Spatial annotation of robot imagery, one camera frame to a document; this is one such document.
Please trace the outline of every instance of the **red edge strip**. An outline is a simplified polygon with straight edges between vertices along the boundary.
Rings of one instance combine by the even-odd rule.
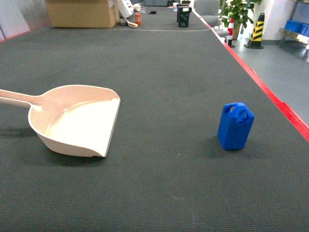
[[[195,11],[195,15],[208,27],[211,28],[201,16]],[[220,39],[220,36],[212,30],[213,33]],[[262,81],[262,79],[251,69],[234,51],[228,46],[227,43],[222,43],[224,47],[230,52],[230,54],[237,60],[237,62],[243,67],[243,69],[249,74],[249,76],[257,83],[257,85],[263,90],[263,92],[273,101],[273,103],[282,111],[282,113],[290,120],[295,128],[301,133],[301,135],[309,142],[309,126],[297,115],[297,113],[285,102],[282,102]]]
[[[10,39],[13,39],[13,38],[18,37],[18,36],[27,34],[28,32],[30,32],[30,31],[32,31],[32,30],[36,30],[36,29],[41,28],[41,27],[47,27],[47,26],[49,26],[49,25],[51,25],[51,23],[50,23],[49,21],[48,21],[48,22],[44,22],[44,23],[42,23],[42,24],[39,25],[39,26],[34,26],[34,27],[32,27],[31,30],[27,30],[27,31],[22,32],[22,33],[20,33],[20,34],[10,36],[10,37],[8,37],[8,38],[6,38],[6,39],[4,39],[4,40],[0,40],[0,43],[1,43],[1,42],[4,42],[4,41],[7,41],[7,40],[10,40]]]

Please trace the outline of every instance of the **blue plastic jug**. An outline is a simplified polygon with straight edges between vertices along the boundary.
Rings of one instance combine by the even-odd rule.
[[[223,107],[218,138],[223,149],[243,149],[254,121],[254,114],[242,102]]]

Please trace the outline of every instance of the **yellow and black cone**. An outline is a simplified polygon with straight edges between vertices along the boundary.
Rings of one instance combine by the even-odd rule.
[[[261,13],[259,18],[257,19],[251,38],[249,39],[248,44],[245,45],[245,47],[263,49],[261,43],[262,43],[264,19],[265,19],[265,14]]]

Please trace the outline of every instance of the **orange can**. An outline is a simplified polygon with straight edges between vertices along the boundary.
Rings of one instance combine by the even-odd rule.
[[[138,26],[141,26],[141,15],[140,14],[135,14],[135,23]]]

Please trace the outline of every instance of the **white wall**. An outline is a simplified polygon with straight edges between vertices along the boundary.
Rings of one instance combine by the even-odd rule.
[[[263,40],[280,40],[282,34],[279,29],[283,28],[294,7],[291,0],[262,0],[257,5],[253,15],[254,24],[261,13],[265,14]]]
[[[0,6],[0,25],[5,38],[49,23],[44,0],[0,0]]]

